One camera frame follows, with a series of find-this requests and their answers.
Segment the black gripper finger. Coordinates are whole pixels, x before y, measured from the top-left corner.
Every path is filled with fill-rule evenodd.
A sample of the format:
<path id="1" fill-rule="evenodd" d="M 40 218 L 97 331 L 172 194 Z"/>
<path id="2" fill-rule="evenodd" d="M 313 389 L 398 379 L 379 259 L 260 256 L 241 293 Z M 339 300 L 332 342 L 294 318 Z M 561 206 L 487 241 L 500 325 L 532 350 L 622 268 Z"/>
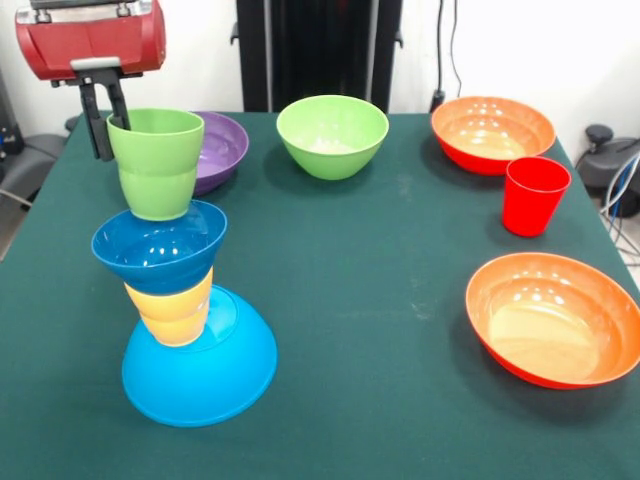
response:
<path id="1" fill-rule="evenodd" d="M 119 79 L 107 79 L 102 82 L 107 91 L 107 95 L 112 107 L 111 119 L 115 126 L 121 129 L 130 130 L 130 121 L 126 107 L 124 93 Z"/>
<path id="2" fill-rule="evenodd" d="M 114 159 L 114 154 L 109 140 L 106 121 L 101 116 L 98 108 L 94 84 L 82 84 L 79 86 L 79 90 L 94 156 L 96 159 L 105 162 L 111 161 Z"/>

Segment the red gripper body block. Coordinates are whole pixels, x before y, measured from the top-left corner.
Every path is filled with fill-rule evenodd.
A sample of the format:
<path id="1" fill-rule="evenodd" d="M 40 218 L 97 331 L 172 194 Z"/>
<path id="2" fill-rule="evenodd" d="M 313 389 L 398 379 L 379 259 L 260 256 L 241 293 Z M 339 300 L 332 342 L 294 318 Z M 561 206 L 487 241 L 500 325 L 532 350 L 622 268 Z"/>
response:
<path id="1" fill-rule="evenodd" d="M 166 57 L 157 1 L 32 1 L 16 10 L 15 30 L 27 64 L 45 81 L 106 68 L 140 74 Z"/>

